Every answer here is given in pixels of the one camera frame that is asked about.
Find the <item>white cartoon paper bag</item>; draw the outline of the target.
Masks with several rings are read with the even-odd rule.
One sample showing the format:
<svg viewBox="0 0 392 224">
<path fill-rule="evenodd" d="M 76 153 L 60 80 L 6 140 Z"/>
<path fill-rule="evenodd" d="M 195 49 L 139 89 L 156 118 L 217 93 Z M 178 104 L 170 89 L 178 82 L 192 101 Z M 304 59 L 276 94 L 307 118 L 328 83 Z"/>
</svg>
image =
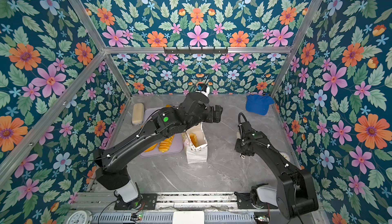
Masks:
<svg viewBox="0 0 392 224">
<path fill-rule="evenodd" d="M 203 163 L 208 157 L 208 143 L 200 123 L 182 133 L 182 142 L 188 164 Z"/>
</svg>

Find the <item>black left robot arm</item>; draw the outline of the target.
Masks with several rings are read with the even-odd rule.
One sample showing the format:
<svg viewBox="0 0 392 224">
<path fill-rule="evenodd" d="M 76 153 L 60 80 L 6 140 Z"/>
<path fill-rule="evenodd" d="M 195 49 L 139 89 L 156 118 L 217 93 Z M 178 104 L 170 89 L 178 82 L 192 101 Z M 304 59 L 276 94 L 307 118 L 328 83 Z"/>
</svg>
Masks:
<svg viewBox="0 0 392 224">
<path fill-rule="evenodd" d="M 220 123 L 223 108 L 210 105 L 209 98 L 200 92 L 191 92 L 174 107 L 154 112 L 140 129 L 109 149 L 96 149 L 94 162 L 98 165 L 96 181 L 116 192 L 117 201 L 127 208 L 138 206 L 141 194 L 128 174 L 127 165 L 153 144 L 186 132 L 200 123 Z"/>
</svg>

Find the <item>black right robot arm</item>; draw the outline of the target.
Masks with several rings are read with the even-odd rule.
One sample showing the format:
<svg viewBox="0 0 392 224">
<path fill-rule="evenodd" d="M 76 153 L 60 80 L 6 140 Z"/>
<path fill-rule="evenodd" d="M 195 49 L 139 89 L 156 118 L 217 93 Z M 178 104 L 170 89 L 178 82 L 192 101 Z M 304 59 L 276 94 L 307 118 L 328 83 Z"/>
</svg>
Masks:
<svg viewBox="0 0 392 224">
<path fill-rule="evenodd" d="M 251 204 L 256 208 L 266 204 L 275 206 L 287 220 L 317 211 L 319 204 L 309 171 L 290 163 L 263 132 L 252 128 L 242 112 L 238 115 L 238 130 L 235 151 L 243 158 L 258 155 L 277 180 L 276 186 L 253 186 L 250 191 Z"/>
</svg>

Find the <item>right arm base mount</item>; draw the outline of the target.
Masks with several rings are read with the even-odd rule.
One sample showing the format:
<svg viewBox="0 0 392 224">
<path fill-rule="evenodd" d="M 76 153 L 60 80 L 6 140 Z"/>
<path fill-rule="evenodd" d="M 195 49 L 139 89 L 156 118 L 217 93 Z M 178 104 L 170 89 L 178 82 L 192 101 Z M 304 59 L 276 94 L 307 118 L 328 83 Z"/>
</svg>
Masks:
<svg viewBox="0 0 392 224">
<path fill-rule="evenodd" d="M 270 184 L 258 184 L 251 187 L 249 192 L 235 191 L 238 209 L 278 209 L 277 190 Z"/>
</svg>

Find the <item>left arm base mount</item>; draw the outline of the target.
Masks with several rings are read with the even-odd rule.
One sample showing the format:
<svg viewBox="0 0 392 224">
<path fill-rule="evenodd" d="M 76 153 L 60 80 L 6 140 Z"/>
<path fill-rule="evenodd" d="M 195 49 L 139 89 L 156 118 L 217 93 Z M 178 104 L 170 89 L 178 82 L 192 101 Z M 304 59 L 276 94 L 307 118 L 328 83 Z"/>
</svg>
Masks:
<svg viewBox="0 0 392 224">
<path fill-rule="evenodd" d="M 154 210 L 157 204 L 158 194 L 143 193 L 128 203 L 119 194 L 116 198 L 114 210 Z"/>
</svg>

